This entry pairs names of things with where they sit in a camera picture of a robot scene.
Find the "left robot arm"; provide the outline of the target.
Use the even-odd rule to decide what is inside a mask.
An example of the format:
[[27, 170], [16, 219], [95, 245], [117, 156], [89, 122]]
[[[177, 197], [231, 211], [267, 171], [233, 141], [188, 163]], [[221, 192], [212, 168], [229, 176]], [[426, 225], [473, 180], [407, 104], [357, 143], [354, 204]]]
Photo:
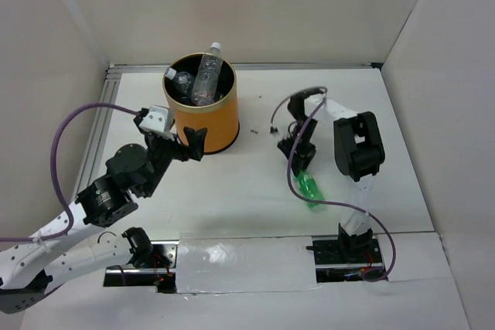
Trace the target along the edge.
[[106, 172], [81, 191], [50, 223], [27, 243], [1, 252], [1, 311], [15, 314], [43, 300], [68, 281], [113, 266], [144, 267], [154, 246], [141, 227], [130, 227], [107, 241], [88, 238], [133, 213], [137, 198], [149, 198], [174, 160], [199, 161], [207, 130], [184, 128], [187, 143], [171, 132], [171, 110], [153, 107], [134, 119], [145, 145], [119, 148], [106, 163]]

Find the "large clear crushed bottle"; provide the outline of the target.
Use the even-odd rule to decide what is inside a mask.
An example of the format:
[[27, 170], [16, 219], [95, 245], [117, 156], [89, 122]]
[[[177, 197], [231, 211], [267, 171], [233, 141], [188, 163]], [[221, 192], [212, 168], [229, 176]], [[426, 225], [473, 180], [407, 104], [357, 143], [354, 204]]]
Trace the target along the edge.
[[182, 100], [189, 100], [191, 98], [191, 91], [195, 80], [192, 74], [186, 71], [178, 72], [172, 67], [169, 67], [165, 71], [165, 78], [172, 81], [172, 85], [179, 92], [179, 97]]

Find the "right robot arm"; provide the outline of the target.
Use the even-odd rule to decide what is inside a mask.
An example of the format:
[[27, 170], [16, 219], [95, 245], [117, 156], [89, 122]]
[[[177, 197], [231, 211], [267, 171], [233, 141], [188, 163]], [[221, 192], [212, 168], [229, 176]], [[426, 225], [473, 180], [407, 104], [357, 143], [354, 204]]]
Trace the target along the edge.
[[299, 184], [299, 198], [311, 206], [323, 203], [323, 195], [307, 172], [316, 155], [311, 137], [318, 123], [332, 130], [334, 162], [350, 183], [350, 201], [334, 202], [346, 209], [339, 222], [337, 252], [346, 262], [354, 262], [370, 249], [370, 194], [385, 160], [376, 116], [329, 99], [324, 87], [300, 90], [285, 98], [285, 102], [295, 126], [277, 147], [288, 160], [286, 175]]

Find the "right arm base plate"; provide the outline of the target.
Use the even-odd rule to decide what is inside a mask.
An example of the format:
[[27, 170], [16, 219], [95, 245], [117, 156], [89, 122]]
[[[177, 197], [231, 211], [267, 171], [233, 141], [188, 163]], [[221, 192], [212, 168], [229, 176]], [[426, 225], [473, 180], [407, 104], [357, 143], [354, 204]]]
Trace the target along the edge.
[[352, 257], [345, 257], [336, 238], [313, 239], [306, 246], [314, 257], [316, 282], [319, 284], [362, 281], [362, 273], [369, 280], [380, 278], [386, 271], [376, 238], [370, 247]]

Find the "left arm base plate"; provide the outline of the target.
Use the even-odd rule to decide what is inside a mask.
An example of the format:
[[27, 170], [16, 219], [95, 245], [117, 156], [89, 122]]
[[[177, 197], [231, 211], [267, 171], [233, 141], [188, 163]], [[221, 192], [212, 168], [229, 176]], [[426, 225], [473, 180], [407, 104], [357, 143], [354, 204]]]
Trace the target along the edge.
[[103, 287], [147, 287], [158, 293], [176, 293], [178, 240], [152, 241], [150, 258], [140, 267], [131, 264], [106, 269]]

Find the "green bottle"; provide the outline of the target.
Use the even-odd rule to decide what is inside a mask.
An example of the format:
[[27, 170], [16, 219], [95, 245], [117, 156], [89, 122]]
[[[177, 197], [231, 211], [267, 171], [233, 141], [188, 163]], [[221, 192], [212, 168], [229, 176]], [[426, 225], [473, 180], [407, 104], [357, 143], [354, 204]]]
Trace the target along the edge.
[[306, 199], [309, 199], [309, 202], [306, 202], [308, 208], [317, 212], [320, 211], [322, 206], [319, 201], [325, 199], [322, 191], [320, 190], [315, 178], [306, 170], [301, 171], [296, 177], [295, 181], [298, 184], [299, 192]]

